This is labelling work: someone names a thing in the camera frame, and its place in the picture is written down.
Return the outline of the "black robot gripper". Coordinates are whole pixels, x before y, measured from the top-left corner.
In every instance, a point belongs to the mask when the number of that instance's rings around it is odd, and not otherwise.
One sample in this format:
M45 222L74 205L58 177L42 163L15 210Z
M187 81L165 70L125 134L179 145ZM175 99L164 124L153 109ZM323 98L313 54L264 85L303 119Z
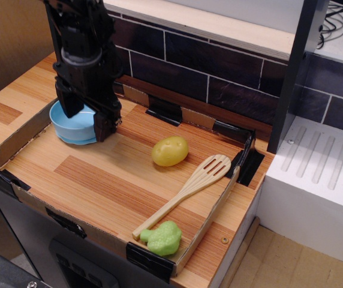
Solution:
M63 48L56 51L53 64L56 93L67 118L87 105L95 111L94 131L103 142L117 130L121 103L113 91L114 81L123 73L123 62L114 47L100 49L90 57L78 57Z

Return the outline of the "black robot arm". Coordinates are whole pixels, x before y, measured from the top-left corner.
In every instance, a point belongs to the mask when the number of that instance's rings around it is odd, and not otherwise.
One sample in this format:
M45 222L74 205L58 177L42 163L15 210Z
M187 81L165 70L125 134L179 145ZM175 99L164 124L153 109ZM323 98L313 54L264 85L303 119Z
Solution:
M103 142L121 123L122 105L113 84L124 72L112 41L115 21L103 1L44 1L56 62L55 88L65 115L84 106L94 112L96 139Z

